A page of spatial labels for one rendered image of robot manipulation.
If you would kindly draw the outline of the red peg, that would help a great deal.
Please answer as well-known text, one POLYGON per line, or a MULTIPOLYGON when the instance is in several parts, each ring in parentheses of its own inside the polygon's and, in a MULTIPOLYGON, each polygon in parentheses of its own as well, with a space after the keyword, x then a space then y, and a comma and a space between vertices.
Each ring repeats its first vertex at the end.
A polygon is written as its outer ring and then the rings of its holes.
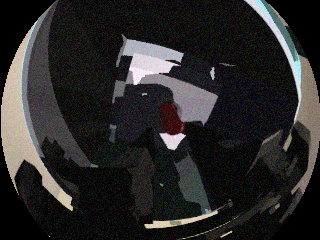
POLYGON ((183 131, 183 123, 181 123, 179 115, 177 115, 175 107, 172 103, 164 103, 160 105, 161 120, 163 120, 164 132, 167 135, 179 135, 183 131))

